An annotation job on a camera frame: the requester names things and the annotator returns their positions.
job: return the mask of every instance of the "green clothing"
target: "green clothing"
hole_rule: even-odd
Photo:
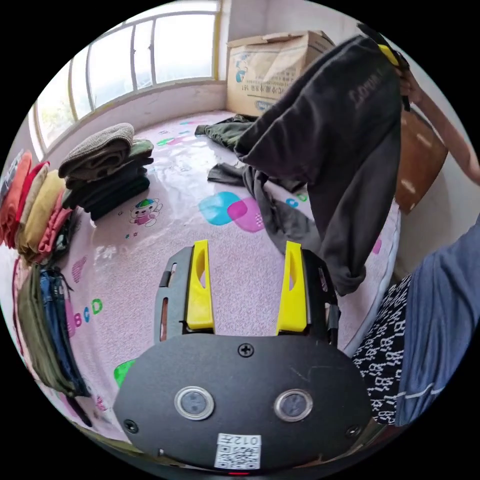
[[[235,115],[214,125],[199,125],[195,129],[195,136],[206,135],[233,152],[237,140],[256,119],[256,116]]]

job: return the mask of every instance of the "black and white patterned shorts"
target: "black and white patterned shorts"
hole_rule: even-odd
[[[408,275],[390,287],[375,322],[351,358],[363,377],[373,419],[379,424],[395,424],[410,281]]]

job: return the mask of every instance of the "person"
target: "person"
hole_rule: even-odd
[[[398,74],[401,94],[424,114],[465,175],[480,186],[474,150],[412,73]],[[366,384],[373,419],[397,427],[416,420],[457,369],[479,319],[480,214],[454,244],[425,257],[386,292],[352,356]]]

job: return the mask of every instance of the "pink folded shirt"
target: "pink folded shirt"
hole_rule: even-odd
[[[46,230],[43,233],[40,243],[38,244],[38,255],[34,260],[37,263],[40,263],[48,255],[50,255],[60,229],[64,226],[65,221],[72,212],[71,208],[62,208],[62,197],[64,195],[64,190],[65,189],[62,189],[56,200],[56,204],[50,215],[50,220],[48,221]]]

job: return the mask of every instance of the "bed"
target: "bed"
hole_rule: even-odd
[[[207,182],[211,167],[234,163],[235,155],[194,136],[197,125],[231,116],[208,112],[138,132],[136,137],[155,145],[149,191],[96,223],[80,211],[69,255],[60,267],[73,289],[66,302],[71,348],[92,395],[78,402],[92,428],[105,437],[127,441],[112,410],[119,375],[153,345],[159,282],[168,259],[183,247],[208,239],[218,335],[275,334],[284,257],[269,240],[245,188]],[[312,218],[306,191],[292,195],[270,183],[265,188]],[[348,356],[375,319],[393,273],[399,236],[400,212],[394,202],[366,263],[365,281],[339,299],[338,346]],[[23,275],[18,270],[17,287]],[[13,324],[7,323],[13,337]],[[28,367],[28,358],[24,361]],[[38,384],[63,415],[79,422],[62,394]]]

